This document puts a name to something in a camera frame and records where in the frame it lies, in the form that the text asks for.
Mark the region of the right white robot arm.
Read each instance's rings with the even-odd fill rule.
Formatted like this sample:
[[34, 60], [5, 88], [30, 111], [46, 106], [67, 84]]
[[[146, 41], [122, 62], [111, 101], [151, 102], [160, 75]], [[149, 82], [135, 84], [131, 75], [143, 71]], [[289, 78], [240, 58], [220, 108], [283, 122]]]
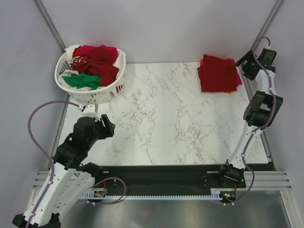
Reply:
[[257, 91], [244, 112], [244, 129], [237, 146], [217, 176], [223, 187], [235, 187], [244, 180], [247, 157], [255, 141], [272, 124], [283, 103], [275, 89], [276, 69], [272, 66], [275, 57], [276, 52], [267, 48], [259, 56], [250, 50], [235, 63], [236, 66], [243, 64], [243, 75], [256, 81]]

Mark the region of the dark red t shirt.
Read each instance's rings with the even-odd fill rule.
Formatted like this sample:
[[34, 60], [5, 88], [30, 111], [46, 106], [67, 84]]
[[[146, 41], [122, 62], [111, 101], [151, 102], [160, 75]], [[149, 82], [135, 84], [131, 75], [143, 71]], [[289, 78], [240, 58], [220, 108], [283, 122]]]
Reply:
[[234, 66], [225, 59], [205, 54], [197, 68], [201, 91], [227, 94], [237, 91]]

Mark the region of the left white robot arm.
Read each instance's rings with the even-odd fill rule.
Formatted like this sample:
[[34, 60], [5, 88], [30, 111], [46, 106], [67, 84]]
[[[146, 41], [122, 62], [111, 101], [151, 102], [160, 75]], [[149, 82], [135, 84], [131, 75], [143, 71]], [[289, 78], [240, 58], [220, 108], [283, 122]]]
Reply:
[[73, 132], [58, 146], [53, 167], [33, 205], [14, 217], [18, 228], [58, 228], [83, 193], [104, 182], [103, 169], [92, 162], [80, 164], [96, 141], [114, 135], [115, 125], [106, 114], [97, 120], [81, 117]]

